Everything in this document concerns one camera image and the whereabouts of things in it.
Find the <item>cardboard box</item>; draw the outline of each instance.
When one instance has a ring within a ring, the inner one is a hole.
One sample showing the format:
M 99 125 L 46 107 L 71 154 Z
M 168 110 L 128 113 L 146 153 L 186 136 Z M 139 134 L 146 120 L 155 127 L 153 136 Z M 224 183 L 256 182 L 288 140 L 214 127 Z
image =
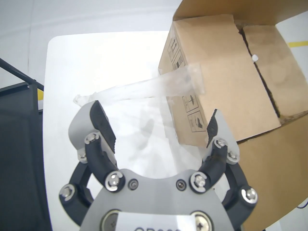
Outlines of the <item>cardboard box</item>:
M 172 98 L 178 139 L 205 146 L 213 111 L 222 111 L 259 195 L 246 230 L 308 197 L 308 85 L 275 27 L 307 10 L 308 0 L 183 0 L 160 60 L 162 73 L 200 63 L 206 94 Z

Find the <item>plastic bag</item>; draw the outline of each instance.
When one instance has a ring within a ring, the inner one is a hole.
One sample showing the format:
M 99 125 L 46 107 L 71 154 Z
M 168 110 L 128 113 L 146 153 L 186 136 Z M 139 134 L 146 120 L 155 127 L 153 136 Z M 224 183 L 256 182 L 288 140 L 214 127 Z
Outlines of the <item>plastic bag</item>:
M 77 95 L 74 98 L 74 103 L 82 107 L 94 100 L 99 100 L 102 105 L 107 105 L 121 100 L 204 93 L 200 64 L 193 64 L 149 80 L 124 86 L 114 86 L 89 96 Z

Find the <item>gray floor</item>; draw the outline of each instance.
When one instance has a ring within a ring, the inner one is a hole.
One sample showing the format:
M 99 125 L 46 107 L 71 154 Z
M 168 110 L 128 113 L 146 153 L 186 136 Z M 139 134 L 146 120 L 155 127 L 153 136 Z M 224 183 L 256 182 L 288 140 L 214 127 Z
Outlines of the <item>gray floor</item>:
M 44 83 L 49 41 L 59 35 L 168 31 L 181 0 L 0 0 L 0 57 Z M 279 23 L 286 42 L 308 40 L 308 12 Z M 292 52 L 308 78 L 308 46 Z M 0 88 L 20 82 L 0 70 Z M 308 207 L 295 209 L 268 230 L 308 230 Z

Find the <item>white table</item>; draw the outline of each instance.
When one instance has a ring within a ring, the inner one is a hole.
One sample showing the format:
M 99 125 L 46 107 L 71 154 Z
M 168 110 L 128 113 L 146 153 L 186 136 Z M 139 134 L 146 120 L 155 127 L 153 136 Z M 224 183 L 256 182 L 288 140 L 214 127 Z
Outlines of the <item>white table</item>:
M 59 36 L 49 42 L 43 149 L 54 231 L 78 230 L 58 199 L 78 164 L 68 138 L 68 127 L 79 110 L 74 97 L 157 76 L 166 37 L 167 32 L 116 32 Z M 117 138 L 115 157 L 120 169 L 165 178 L 200 167 L 198 148 L 179 145 L 165 98 L 118 102 L 104 110 Z M 91 177 L 88 188 L 95 197 L 102 186 Z

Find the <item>yellow floor line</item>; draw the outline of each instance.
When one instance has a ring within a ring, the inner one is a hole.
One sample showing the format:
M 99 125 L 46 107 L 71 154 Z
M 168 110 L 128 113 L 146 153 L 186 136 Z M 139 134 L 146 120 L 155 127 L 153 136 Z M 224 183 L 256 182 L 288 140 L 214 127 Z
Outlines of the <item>yellow floor line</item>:
M 38 100 L 42 100 L 44 98 L 44 92 L 38 89 Z
M 297 42 L 289 42 L 289 47 L 298 47 L 308 45 L 308 41 L 297 41 Z

